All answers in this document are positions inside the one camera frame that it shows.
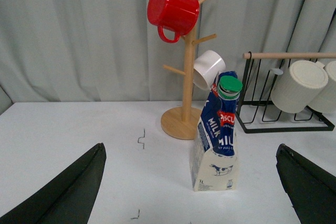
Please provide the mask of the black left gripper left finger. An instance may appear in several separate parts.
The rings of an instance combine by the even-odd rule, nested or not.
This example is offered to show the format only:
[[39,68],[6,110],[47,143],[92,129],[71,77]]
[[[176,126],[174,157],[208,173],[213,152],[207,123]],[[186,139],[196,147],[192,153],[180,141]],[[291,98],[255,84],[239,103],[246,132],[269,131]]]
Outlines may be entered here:
[[107,155],[98,143],[1,217],[1,223],[88,223]]

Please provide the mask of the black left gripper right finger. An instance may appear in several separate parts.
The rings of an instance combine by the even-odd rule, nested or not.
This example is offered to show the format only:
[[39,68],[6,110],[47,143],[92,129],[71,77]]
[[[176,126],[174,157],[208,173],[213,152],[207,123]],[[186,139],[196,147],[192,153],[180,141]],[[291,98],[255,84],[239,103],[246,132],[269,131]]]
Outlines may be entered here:
[[285,144],[276,152],[280,181],[301,223],[335,223],[335,176]]

